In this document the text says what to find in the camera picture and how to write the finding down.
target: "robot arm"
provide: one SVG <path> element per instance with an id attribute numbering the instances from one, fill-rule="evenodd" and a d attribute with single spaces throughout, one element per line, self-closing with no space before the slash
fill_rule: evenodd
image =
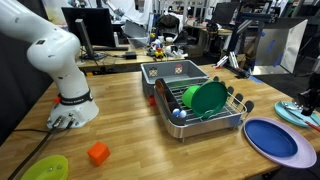
<path id="1" fill-rule="evenodd" d="M 57 85 L 61 101 L 50 113 L 47 122 L 63 117 L 82 127 L 96 117 L 99 108 L 93 101 L 84 74 L 75 64 L 80 50 L 79 39 L 60 27 L 42 19 L 16 0 L 0 1 L 0 31 L 15 39 L 32 43 L 27 51 L 30 63 L 48 73 Z"/>
<path id="2" fill-rule="evenodd" d="M 296 106 L 302 107 L 302 114 L 305 116 L 310 116 L 315 108 L 320 107 L 320 55 L 313 67 L 313 73 L 309 78 L 308 85 L 306 91 L 299 93 L 298 96 L 293 99 L 293 103 Z"/>
<path id="3" fill-rule="evenodd" d="M 119 17 L 121 18 L 122 16 L 124 16 L 124 10 L 123 10 L 122 8 L 116 8 L 116 7 L 110 2 L 110 0 L 102 0 L 102 1 L 103 1 L 103 3 L 104 3 L 105 5 L 107 5 L 107 6 L 111 9 L 112 12 L 114 12 L 114 14 L 115 14 L 116 16 L 118 16 L 118 19 L 119 19 Z"/>

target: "orange cube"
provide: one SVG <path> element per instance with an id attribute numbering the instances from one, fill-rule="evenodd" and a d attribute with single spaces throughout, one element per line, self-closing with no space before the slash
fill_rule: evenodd
<path id="1" fill-rule="evenodd" d="M 108 146 L 101 142 L 97 142 L 87 151 L 89 158 L 93 164 L 100 166 L 104 160 L 110 156 Z"/>

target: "green plate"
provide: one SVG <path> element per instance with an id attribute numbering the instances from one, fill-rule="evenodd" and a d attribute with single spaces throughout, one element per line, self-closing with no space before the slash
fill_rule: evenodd
<path id="1" fill-rule="evenodd" d="M 192 111 L 198 117 L 209 118 L 221 111 L 227 97 L 228 91 L 224 84 L 216 81 L 205 83 L 192 97 Z"/>
<path id="2" fill-rule="evenodd" d="M 42 180 L 68 178 L 68 160 L 61 155 L 52 155 L 41 159 L 24 173 L 21 180 Z"/>

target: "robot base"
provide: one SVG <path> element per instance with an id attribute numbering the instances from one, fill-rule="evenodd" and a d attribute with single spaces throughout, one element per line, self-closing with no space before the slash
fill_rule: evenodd
<path id="1" fill-rule="evenodd" d="M 53 123 L 59 116 L 64 117 L 64 121 L 59 128 L 66 128 L 70 121 L 73 121 L 71 128 L 83 127 L 87 122 L 94 119 L 99 113 L 99 108 L 94 101 L 86 101 L 82 104 L 66 106 L 57 104 L 52 110 L 47 121 L 47 127 L 52 128 Z"/>

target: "wooden workbench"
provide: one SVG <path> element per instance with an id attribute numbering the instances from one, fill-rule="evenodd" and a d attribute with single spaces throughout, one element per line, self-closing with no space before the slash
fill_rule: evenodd
<path id="1" fill-rule="evenodd" d="M 106 54 L 109 54 L 109 55 L 104 59 L 96 61 L 96 63 L 93 60 L 81 61 L 78 58 L 76 60 L 77 61 L 77 65 L 78 65 L 78 67 L 80 69 L 88 69 L 88 68 L 95 68 L 95 67 L 98 67 L 98 66 L 136 65 L 136 64 L 142 64 L 142 63 L 155 62 L 152 57 L 146 55 L 147 54 L 147 50 L 145 50 L 145 49 L 142 49 L 142 48 L 141 49 L 132 49 L 130 47 L 130 45 L 121 45 L 121 46 L 128 47 L 129 48 L 128 51 L 136 52 L 137 59 L 126 60 L 124 58 L 113 57 L 114 55 L 116 55 L 116 56 L 124 55 L 126 51 L 105 51 L 105 52 L 97 51 L 97 53 L 106 53 Z M 184 59 L 184 58 L 168 57 L 168 61 L 181 60 L 181 59 Z"/>
<path id="2" fill-rule="evenodd" d="M 248 118 L 273 118 L 297 130 L 320 151 L 319 132 L 282 120 L 274 104 L 291 98 L 267 84 L 237 79 L 226 69 L 200 66 L 211 78 L 219 76 L 235 93 L 252 100 L 255 108 Z M 167 133 L 157 107 L 150 107 L 143 94 L 141 72 L 87 77 L 98 116 L 80 129 L 53 135 L 46 145 L 22 169 L 38 160 L 60 154 L 69 161 L 69 179 L 246 179 L 275 170 L 280 165 L 258 153 L 243 133 L 224 129 L 186 138 L 179 142 Z M 17 129 L 47 129 L 46 120 L 58 94 L 55 84 L 43 94 Z M 45 135 L 37 132 L 13 132 L 0 147 L 0 179 L 13 170 L 39 144 Z M 106 144 L 109 158 L 95 167 L 87 150 L 97 141 Z"/>

